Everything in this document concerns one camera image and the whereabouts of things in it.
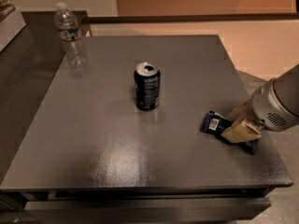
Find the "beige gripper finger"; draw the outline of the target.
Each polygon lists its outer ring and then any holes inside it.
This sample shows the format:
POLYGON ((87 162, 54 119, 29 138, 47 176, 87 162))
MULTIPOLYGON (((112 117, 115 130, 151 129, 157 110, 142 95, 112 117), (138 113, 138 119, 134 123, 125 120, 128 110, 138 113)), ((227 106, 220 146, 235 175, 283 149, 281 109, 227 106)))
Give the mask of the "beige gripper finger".
POLYGON ((262 136, 261 129, 262 127, 253 120, 235 120, 221 136, 230 143, 243 143, 259 139, 262 136))
POLYGON ((239 118, 244 118, 247 115, 248 103, 249 103, 249 101, 246 100, 242 104, 240 104, 238 107, 236 107, 233 111, 231 111, 227 115, 227 119, 230 121, 235 121, 239 118))

